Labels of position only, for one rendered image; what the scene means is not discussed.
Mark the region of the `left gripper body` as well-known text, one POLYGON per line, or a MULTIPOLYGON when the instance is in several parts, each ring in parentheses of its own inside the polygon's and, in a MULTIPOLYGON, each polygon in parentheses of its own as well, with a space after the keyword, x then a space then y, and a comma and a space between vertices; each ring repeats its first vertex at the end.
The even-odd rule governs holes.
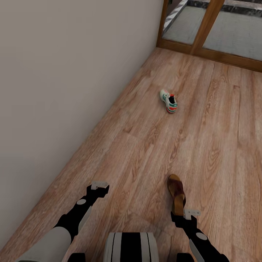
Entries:
POLYGON ((96 201, 97 198, 104 198, 104 196, 105 196, 105 188, 99 187, 96 190, 92 190, 91 186, 89 186, 89 187, 87 187, 87 194, 93 194, 95 196, 95 201, 96 201))

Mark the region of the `gym shoe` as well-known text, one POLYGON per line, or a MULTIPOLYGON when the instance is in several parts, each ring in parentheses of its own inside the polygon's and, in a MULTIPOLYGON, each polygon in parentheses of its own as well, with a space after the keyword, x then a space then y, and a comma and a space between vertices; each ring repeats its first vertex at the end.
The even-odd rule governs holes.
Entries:
POLYGON ((175 113, 177 108, 177 103, 175 96, 168 93, 166 90, 160 91, 160 98, 166 103, 166 109, 169 113, 175 113))

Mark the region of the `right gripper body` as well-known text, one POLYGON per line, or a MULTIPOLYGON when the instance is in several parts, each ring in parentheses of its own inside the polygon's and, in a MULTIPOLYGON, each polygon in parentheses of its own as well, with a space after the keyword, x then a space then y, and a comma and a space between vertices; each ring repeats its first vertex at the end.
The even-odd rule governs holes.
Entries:
POLYGON ((175 216, 175 225, 176 227, 183 228, 186 232, 186 228, 190 225, 197 227, 197 219, 194 216, 191 216, 191 220, 186 220, 183 216, 175 216))

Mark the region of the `robot trunk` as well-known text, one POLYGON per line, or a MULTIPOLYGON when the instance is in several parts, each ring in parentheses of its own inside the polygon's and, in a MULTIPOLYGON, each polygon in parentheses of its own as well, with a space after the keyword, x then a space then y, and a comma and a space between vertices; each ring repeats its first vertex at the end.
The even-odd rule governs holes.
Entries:
POLYGON ((103 262, 159 262, 153 233, 109 233, 103 262))

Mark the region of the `sandal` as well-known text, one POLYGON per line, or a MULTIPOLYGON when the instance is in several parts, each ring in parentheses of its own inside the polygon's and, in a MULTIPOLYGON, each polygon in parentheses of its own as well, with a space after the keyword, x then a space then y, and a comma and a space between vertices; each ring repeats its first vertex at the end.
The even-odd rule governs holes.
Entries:
POLYGON ((180 178, 172 174, 167 180, 167 187, 172 196, 172 213, 174 215, 183 216, 184 215, 184 206, 186 204, 186 196, 183 191, 183 184, 180 181, 180 178))

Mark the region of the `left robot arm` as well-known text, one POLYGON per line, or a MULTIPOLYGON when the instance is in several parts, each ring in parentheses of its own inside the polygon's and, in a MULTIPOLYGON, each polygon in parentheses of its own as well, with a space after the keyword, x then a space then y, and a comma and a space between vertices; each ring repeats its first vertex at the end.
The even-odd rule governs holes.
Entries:
POLYGON ((89 218, 93 204, 97 198, 104 198, 109 187, 108 182, 93 181, 87 187, 86 196, 78 200, 66 215, 60 217, 49 233, 15 262, 62 262, 74 236, 78 235, 89 218))

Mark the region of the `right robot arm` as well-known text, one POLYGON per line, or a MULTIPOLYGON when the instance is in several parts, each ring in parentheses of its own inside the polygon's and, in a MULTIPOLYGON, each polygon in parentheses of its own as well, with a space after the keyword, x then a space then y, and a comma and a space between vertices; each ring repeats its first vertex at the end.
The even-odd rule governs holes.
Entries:
POLYGON ((198 262, 229 262, 224 254, 220 254, 216 248, 211 245, 208 237, 197 229, 197 219, 195 215, 200 216, 199 210, 184 209, 184 215, 174 215, 171 212, 172 222, 176 227, 183 228, 189 238, 191 252, 198 262))

